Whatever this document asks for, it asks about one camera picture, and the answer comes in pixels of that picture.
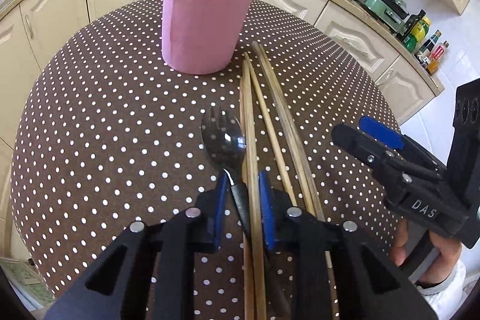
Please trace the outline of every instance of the metal spoon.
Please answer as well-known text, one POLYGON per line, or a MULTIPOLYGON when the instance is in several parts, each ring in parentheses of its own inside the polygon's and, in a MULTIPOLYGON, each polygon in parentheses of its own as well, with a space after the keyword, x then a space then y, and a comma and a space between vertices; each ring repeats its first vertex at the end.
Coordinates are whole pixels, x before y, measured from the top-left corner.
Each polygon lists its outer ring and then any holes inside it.
MULTIPOLYGON (((202 143, 212 162, 226 172, 230 179, 230 190, 246 238, 251 240, 248 188, 242 182, 242 164, 247 151, 245 137, 238 119, 220 108, 219 114, 213 107, 205 112, 200 127, 202 143)), ((263 255, 265 264, 266 293, 277 317, 290 314, 290 305, 278 282, 275 267, 268 254, 263 255)))
POLYGON ((205 112, 201 125, 202 142, 210 160, 226 172, 240 221, 245 234, 250 238, 248 189, 242 182, 242 164, 246 146, 242 129, 234 116, 214 108, 205 112))

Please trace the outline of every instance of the polka dot tablecloth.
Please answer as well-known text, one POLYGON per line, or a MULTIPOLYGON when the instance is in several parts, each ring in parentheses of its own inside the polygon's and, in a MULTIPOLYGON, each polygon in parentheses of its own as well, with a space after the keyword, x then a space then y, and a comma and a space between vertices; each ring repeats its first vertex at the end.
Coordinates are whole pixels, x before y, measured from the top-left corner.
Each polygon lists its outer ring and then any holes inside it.
MULTIPOLYGON (((383 206, 382 187, 330 137, 335 124, 356 125, 364 115, 398 130, 353 57, 313 26, 254 0, 230 65, 214 75, 186 75, 162 60, 161 19, 162 0, 143 0, 94 21, 56 54, 27 100, 13 155, 13 213, 52 294, 65 292, 130 222, 164 222, 214 187, 217 170, 201 144, 201 117, 211 106, 239 116, 244 51, 253 59, 303 207, 252 40, 265 46, 291 106, 328 221, 354 220, 387 250, 397 218, 383 206)), ((281 188, 258 106, 254 114, 259 169, 281 188)), ((229 200, 220 251, 195 260, 199 319, 243 319, 242 247, 229 200)), ((288 296, 291 260, 288 254, 275 259, 288 296)))

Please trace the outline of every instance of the chopstick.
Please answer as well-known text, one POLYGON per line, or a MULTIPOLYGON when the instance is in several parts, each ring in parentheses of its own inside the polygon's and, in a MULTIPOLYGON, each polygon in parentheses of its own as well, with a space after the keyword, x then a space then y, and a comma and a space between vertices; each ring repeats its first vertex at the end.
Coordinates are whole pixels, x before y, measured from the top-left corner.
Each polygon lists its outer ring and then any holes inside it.
MULTIPOLYGON (((243 99, 243 90, 244 90, 243 77, 240 79, 240 125, 242 129, 245 129, 245 106, 243 99)), ((241 177, 243 182, 248 181, 247 175, 247 162, 244 160, 241 169, 241 177)), ((251 258, 251 246, 246 238, 245 234, 243 235, 243 280, 244 280, 244 310, 245 310, 245 320, 255 320, 255 288, 254 288, 254 266, 253 260, 251 258)))
POLYGON ((303 143, 293 122, 293 117, 288 108, 288 104, 275 72, 270 65, 270 61, 268 60, 265 51, 256 41, 253 42, 253 49, 260 61, 268 86, 272 92, 278 117, 280 118, 280 123, 282 124, 285 138, 287 140, 286 142, 289 145, 290 154, 295 165, 295 170, 297 171, 305 207, 307 211, 317 217, 317 219, 325 221, 325 215, 317 194, 315 182, 311 175, 311 169, 303 148, 303 143))
POLYGON ((260 109, 262 111, 263 121, 265 122, 265 126, 267 128, 268 137, 270 138, 270 143, 272 144, 273 153, 275 156, 275 160, 277 161, 278 171, 280 172, 280 178, 282 180, 283 188, 287 192, 290 197, 290 201, 293 206, 297 206, 297 200, 295 199, 295 193, 293 192, 293 186, 290 182, 289 173, 287 171, 287 166, 285 165, 285 160, 283 159, 282 149, 280 148, 280 144, 278 142, 277 133, 275 133, 275 129, 273 127, 272 119, 270 118, 270 113, 268 112, 267 105, 265 99, 263 98, 262 89, 260 87, 260 83, 258 83, 257 76, 255 74, 255 70, 251 65, 250 58, 248 53, 244 53, 243 56, 245 60, 248 61, 249 70, 250 70, 250 78, 253 82, 253 88, 255 89, 255 93, 257 95, 258 103, 260 104, 260 109))
POLYGON ((255 287, 256 319, 266 320, 265 269, 263 266, 263 232, 260 209, 260 188, 258 183, 257 147, 255 143, 255 124, 253 98, 249 67, 243 62, 243 121, 245 123, 245 141, 247 145, 247 187, 250 204, 250 231, 253 259, 253 282, 255 287))

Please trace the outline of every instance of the finger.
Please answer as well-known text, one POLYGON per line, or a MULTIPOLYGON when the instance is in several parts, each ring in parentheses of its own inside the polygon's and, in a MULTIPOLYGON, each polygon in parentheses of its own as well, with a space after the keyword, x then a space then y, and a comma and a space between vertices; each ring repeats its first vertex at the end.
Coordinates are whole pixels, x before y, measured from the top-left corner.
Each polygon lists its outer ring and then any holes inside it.
POLYGON ((392 262, 395 263, 397 267, 400 267, 405 262, 406 258, 407 253, 405 251, 405 248, 392 248, 390 250, 390 259, 392 259, 392 262))
POLYGON ((405 219, 401 219, 397 225, 395 240, 390 250, 390 259, 392 259, 393 263, 395 263, 397 266, 400 266, 403 264, 403 262, 405 262, 407 254, 403 247, 408 240, 409 233, 407 221, 405 219))
POLYGON ((445 239, 436 233, 430 232, 431 243, 438 248, 440 256, 430 266, 428 271, 421 276, 421 283, 440 283, 452 272, 460 258, 462 244, 455 239, 445 239))
POLYGON ((407 244, 409 240, 409 228, 407 220, 401 219, 397 225, 397 232, 395 234, 395 241, 393 247, 400 248, 407 244))

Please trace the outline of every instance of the pink utensil holder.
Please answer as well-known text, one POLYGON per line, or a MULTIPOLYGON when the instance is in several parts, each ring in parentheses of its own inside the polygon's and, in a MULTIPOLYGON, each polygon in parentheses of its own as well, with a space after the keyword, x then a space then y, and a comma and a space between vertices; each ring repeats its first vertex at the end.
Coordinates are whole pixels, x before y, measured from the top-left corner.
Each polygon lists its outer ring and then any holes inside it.
POLYGON ((173 69, 205 75, 233 55, 251 0, 163 0, 162 54, 173 69))

